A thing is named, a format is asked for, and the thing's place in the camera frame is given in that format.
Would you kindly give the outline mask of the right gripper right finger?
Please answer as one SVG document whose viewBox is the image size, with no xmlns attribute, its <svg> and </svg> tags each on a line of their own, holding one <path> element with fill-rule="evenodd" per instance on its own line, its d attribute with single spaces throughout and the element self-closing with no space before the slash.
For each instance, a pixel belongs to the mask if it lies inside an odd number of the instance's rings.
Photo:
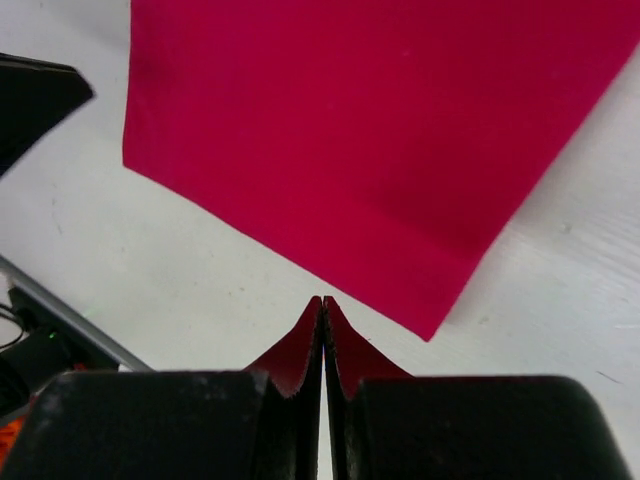
<svg viewBox="0 0 640 480">
<path fill-rule="evenodd" d="M 627 479 L 592 395 L 554 375 L 423 376 L 323 301 L 337 479 Z"/>
</svg>

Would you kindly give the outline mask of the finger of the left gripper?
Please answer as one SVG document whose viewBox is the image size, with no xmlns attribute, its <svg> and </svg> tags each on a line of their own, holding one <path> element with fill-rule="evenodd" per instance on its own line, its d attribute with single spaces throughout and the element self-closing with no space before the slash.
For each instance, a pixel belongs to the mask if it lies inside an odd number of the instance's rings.
<svg viewBox="0 0 640 480">
<path fill-rule="evenodd" d="M 1 172 L 89 102 L 94 91 L 73 67 L 1 55 Z"/>
</svg>

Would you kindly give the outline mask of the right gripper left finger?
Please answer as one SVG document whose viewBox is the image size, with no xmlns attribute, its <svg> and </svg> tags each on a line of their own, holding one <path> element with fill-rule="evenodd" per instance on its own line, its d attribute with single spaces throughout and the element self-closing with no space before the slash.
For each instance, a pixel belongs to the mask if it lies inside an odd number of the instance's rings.
<svg viewBox="0 0 640 480">
<path fill-rule="evenodd" d="M 313 479 L 321 301 L 242 370 L 65 373 L 37 397 L 5 479 Z"/>
</svg>

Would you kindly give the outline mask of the red t shirt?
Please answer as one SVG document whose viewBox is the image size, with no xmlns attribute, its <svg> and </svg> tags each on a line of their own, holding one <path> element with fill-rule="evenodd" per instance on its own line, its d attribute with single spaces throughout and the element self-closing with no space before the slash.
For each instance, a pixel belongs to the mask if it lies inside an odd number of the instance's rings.
<svg viewBox="0 0 640 480">
<path fill-rule="evenodd" d="M 431 338 L 635 1 L 135 1 L 124 164 Z"/>
</svg>

